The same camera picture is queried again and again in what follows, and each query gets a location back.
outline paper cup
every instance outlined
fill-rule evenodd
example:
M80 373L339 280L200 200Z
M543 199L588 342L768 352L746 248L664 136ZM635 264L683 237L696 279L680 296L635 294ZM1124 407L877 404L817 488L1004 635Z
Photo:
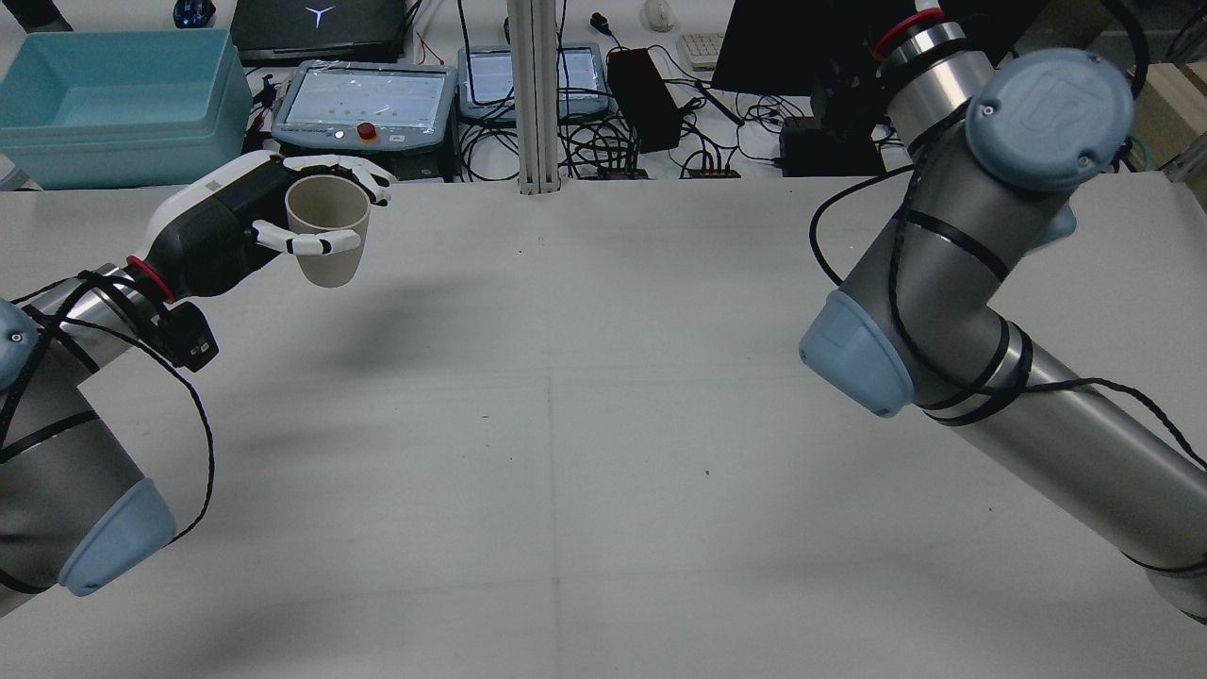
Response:
M297 257L302 273L315 285L339 287L352 279L369 229L369 197L363 188L342 176L308 176L285 192L285 213L295 233L355 230L361 244L352 250Z

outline white table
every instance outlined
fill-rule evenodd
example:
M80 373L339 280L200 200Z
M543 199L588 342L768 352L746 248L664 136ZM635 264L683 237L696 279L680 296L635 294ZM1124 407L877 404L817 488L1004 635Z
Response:
M805 224L847 183L396 186L345 287L281 259L200 300L209 519L0 621L0 675L1200 677L1205 631L1108 544L800 365ZM903 187L834 209L840 270ZM169 191L0 194L0 293L119 259ZM1074 209L999 310L1207 446L1207 218L1155 174ZM183 392L133 355L84 387L191 519Z

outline robot finger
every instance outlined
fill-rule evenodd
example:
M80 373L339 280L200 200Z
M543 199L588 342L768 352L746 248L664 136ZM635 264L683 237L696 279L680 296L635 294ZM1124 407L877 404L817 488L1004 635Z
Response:
M278 252L299 257L346 252L361 244L361 236L350 228L323 233L293 233L264 219L251 223L256 242Z
M287 169L296 172L310 172L316 169L330 169L338 174L349 174L373 199L374 205L385 205L390 200L390 194L385 187L391 181L397 181L393 174L378 166L377 164L357 158L355 156L337 156L326 153L322 156L297 156L285 158Z

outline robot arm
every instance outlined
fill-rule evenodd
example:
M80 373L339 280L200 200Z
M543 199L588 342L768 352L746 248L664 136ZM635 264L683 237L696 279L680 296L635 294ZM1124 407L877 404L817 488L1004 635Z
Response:
M249 153L165 200L126 267L83 271L22 308L0 300L0 616L54 584L88 595L174 539L154 485L76 386L129 349L115 333L197 371L217 345L181 299L221 294L279 252L360 245L352 230L279 226L286 191L314 174L356 181L379 205L393 178L360 158Z
M995 75L960 27L916 17L881 69L915 175L801 359L876 415L914 403L955 429L1207 624L1207 474L987 305L1028 250L1072 229L1068 197L1130 129L1127 84L1073 49Z

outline blue end cap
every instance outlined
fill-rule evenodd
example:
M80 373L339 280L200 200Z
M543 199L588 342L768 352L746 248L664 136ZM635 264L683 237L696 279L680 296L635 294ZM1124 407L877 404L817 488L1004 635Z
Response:
M144 479L121 497L76 546L59 572L59 585L83 597L163 549L176 520L154 484Z
M1044 245L1049 245L1060 240L1061 238L1068 238L1073 235L1077 230L1077 215L1073 213L1073 207L1065 203L1053 221L1044 228L1044 232L1039 234L1039 240L1031 246L1032 250L1038 250Z
M12 387L37 344L37 326L25 311L0 299L0 392Z
M914 402L914 381L888 336L868 311L835 289L800 339L800 361L880 417Z
M1069 191L1110 164L1135 113L1114 65L1081 49L1042 49L1010 62L973 96L964 134L997 178Z

